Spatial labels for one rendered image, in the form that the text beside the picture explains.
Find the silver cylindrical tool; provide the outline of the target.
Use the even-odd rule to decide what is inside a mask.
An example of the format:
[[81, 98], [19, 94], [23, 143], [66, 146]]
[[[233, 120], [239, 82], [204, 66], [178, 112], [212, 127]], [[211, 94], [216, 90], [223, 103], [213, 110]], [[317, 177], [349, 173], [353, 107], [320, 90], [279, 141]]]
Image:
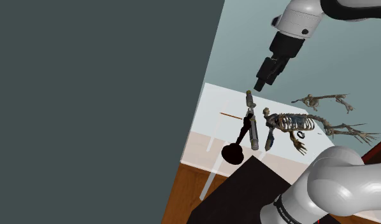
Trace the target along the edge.
[[252, 93], [250, 90], [246, 91], [246, 104], [247, 104], [247, 115], [251, 115], [250, 119], [250, 129], [249, 129], [249, 136], [250, 136], [250, 145], [252, 150], [258, 150], [259, 149], [259, 139], [257, 134], [257, 124], [256, 119], [254, 115], [254, 108], [256, 107], [256, 104], [254, 103]]

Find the large bone skeleton figure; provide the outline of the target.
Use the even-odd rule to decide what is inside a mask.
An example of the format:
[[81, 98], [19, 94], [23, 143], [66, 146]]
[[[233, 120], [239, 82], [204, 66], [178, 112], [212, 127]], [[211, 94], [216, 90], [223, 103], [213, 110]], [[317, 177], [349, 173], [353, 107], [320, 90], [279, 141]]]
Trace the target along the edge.
[[355, 125], [347, 125], [342, 123], [340, 125], [331, 125], [326, 119], [316, 115], [299, 114], [299, 113], [270, 113], [269, 108], [264, 108], [262, 111], [266, 119], [266, 126], [269, 128], [268, 137], [264, 149], [269, 151], [273, 146], [275, 129], [288, 133], [295, 149], [300, 154], [305, 155], [307, 149], [304, 144], [297, 139], [294, 135], [299, 131], [312, 131], [315, 128], [315, 122], [320, 122], [323, 125], [325, 135], [334, 137], [335, 135], [346, 135], [355, 137], [360, 143], [365, 142], [370, 144], [371, 140], [376, 140], [374, 135], [378, 133], [368, 133], [355, 129], [355, 126], [363, 125], [362, 123]]

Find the thin brown stick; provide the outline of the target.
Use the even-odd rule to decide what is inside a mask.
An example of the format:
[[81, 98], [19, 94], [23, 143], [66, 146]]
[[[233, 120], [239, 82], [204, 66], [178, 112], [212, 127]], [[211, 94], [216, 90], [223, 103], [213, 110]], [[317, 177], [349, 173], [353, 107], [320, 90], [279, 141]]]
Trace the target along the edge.
[[224, 116], [231, 117], [231, 118], [239, 119], [239, 120], [242, 120], [242, 119], [243, 119], [242, 117], [238, 117], [238, 116], [230, 115], [230, 114], [223, 113], [223, 112], [220, 112], [220, 114], [221, 114], [221, 115], [224, 115]]

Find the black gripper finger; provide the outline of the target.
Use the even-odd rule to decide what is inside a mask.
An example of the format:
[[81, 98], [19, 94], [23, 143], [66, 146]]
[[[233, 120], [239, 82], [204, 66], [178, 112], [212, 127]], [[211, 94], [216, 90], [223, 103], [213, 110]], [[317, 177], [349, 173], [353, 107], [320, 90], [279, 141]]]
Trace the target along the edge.
[[272, 74], [272, 70], [274, 69], [276, 64], [276, 60], [266, 57], [264, 62], [262, 63], [259, 71], [257, 72], [257, 82], [254, 86], [254, 90], [260, 92], [263, 86], [266, 84], [269, 76]]
[[275, 64], [273, 68], [271, 69], [271, 74], [268, 76], [268, 79], [266, 80], [266, 83], [269, 85], [272, 85], [277, 76], [284, 70], [287, 63], [289, 61], [289, 58], [281, 58], [277, 59], [275, 61]]

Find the dark robot stand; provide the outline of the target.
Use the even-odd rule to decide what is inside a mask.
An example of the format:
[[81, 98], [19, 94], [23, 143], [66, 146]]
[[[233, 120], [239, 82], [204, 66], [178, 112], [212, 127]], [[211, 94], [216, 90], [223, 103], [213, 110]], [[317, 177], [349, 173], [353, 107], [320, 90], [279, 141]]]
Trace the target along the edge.
[[186, 224], [287, 224], [273, 205], [306, 165], [251, 156], [190, 214]]

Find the small bone skeleton figure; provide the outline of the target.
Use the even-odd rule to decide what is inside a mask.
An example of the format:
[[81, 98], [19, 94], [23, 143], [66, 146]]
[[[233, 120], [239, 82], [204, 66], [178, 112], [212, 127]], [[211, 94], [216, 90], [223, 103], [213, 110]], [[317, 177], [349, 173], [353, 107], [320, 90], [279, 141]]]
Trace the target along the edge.
[[323, 95], [323, 96], [313, 96], [312, 94], [308, 94], [306, 97], [292, 101], [292, 103], [302, 102], [307, 107], [313, 108], [314, 111], [317, 111], [317, 108], [320, 106], [321, 99], [335, 99], [336, 102], [345, 106], [345, 109], [347, 110], [347, 114], [349, 114], [350, 111], [354, 110], [354, 107], [351, 104], [344, 101], [346, 96], [347, 96], [346, 94], [333, 94], [333, 95]]

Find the black round-based figure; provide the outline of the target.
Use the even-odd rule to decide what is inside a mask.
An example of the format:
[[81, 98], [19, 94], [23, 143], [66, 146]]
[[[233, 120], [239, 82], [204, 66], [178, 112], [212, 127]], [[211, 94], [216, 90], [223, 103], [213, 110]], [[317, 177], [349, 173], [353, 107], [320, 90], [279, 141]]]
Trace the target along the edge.
[[253, 117], [253, 114], [248, 113], [247, 116], [243, 118], [243, 127], [240, 129], [240, 134], [237, 137], [236, 142], [231, 143], [227, 146], [224, 146], [221, 151], [221, 155], [223, 159], [232, 165], [239, 165], [243, 162], [244, 155], [243, 155], [243, 149], [240, 146], [240, 143], [245, 137], [245, 134], [251, 128], [252, 117]]

